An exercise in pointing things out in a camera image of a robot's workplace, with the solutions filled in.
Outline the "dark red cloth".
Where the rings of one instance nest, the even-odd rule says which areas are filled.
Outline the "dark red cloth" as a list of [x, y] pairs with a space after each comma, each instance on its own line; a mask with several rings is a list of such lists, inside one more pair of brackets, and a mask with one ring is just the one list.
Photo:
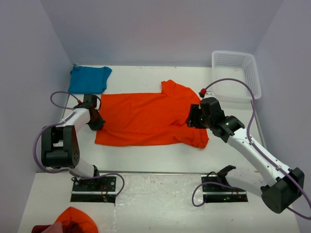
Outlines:
[[42, 233], [51, 225], [36, 225], [33, 227], [31, 233]]

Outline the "orange cloth in pile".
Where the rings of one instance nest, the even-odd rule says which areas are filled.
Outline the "orange cloth in pile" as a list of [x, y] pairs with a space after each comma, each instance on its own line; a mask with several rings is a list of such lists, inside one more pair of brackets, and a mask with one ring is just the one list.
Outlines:
[[83, 211], [67, 208], [55, 221], [61, 223], [64, 233], [98, 233], [95, 222]]

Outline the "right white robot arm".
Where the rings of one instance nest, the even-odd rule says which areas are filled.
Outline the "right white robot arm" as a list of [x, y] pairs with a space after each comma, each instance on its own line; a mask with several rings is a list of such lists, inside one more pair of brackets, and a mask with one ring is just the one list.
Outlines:
[[305, 174], [299, 168], [291, 169], [259, 144], [234, 116], [226, 116], [214, 97], [202, 99], [190, 106], [187, 126], [210, 129], [214, 136], [237, 150], [259, 172], [253, 178], [243, 172], [228, 173], [235, 166], [228, 165], [217, 172], [212, 180], [206, 179], [202, 187], [218, 186], [221, 190], [242, 189], [255, 194], [274, 213], [280, 214], [302, 196]]

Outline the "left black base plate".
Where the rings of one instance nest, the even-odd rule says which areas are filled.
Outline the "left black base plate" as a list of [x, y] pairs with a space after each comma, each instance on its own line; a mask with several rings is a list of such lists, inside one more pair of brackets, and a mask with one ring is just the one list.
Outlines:
[[79, 180], [73, 177], [70, 201], [115, 204], [116, 179], [116, 176], [91, 180]]

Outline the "folded blue t shirt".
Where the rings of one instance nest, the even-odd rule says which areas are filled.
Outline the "folded blue t shirt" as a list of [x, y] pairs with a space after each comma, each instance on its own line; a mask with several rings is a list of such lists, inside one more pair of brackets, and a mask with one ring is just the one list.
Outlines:
[[107, 89], [112, 73], [109, 67], [73, 66], [68, 92], [72, 94], [101, 94]]

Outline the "white plastic basket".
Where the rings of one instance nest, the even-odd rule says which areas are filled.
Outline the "white plastic basket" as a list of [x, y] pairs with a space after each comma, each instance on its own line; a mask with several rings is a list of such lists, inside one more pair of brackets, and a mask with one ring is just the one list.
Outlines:
[[[231, 78], [245, 83], [256, 100], [262, 96], [255, 57], [249, 53], [217, 50], [212, 53], [212, 80]], [[249, 102], [248, 89], [236, 81], [221, 81], [214, 84], [212, 93], [223, 101]]]

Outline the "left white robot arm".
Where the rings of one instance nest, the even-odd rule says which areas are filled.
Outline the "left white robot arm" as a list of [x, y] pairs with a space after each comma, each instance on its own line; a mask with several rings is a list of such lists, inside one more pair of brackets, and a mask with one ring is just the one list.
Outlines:
[[69, 116], [59, 123], [46, 126], [39, 134], [41, 138], [41, 161], [39, 165], [48, 173], [69, 172], [75, 177], [84, 179], [84, 185], [91, 191], [101, 185], [99, 171], [95, 165], [81, 158], [77, 133], [87, 125], [92, 131], [100, 131], [105, 121], [99, 110], [101, 100], [98, 96], [84, 95], [71, 108]]

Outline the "orange t shirt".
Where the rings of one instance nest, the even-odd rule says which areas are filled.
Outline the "orange t shirt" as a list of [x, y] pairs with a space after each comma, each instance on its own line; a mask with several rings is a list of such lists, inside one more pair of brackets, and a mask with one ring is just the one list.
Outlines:
[[95, 143], [105, 146], [157, 146], [184, 143], [204, 149], [205, 129], [189, 128], [186, 120], [198, 95], [172, 80], [161, 82], [159, 93], [102, 94], [100, 115], [105, 121]]

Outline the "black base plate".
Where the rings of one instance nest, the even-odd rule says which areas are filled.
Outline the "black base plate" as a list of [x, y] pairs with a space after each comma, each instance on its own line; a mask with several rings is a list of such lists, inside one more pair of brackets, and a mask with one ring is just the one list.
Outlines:
[[[201, 180], [202, 183], [215, 182], [229, 186], [223, 177], [218, 177], [214, 173], [201, 176]], [[202, 186], [202, 191], [205, 203], [248, 202], [247, 193], [243, 189], [233, 189], [215, 184], [205, 184]]]
[[91, 180], [79, 180], [73, 177], [70, 201], [115, 204], [116, 179], [116, 176]]

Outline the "pink cloth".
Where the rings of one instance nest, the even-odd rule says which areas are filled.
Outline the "pink cloth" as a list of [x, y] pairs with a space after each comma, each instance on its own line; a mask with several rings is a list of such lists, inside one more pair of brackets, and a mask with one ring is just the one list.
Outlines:
[[54, 223], [50, 225], [47, 229], [42, 231], [42, 233], [63, 233], [63, 226], [61, 222]]

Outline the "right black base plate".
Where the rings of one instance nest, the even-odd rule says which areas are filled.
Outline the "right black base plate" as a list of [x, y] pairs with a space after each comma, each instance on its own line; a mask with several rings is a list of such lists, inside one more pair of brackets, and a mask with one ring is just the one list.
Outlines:
[[[202, 183], [215, 182], [229, 186], [223, 177], [218, 177], [214, 173], [201, 176], [201, 180]], [[215, 184], [205, 184], [202, 186], [202, 191], [205, 203], [248, 202], [247, 193], [243, 189], [233, 189]]]

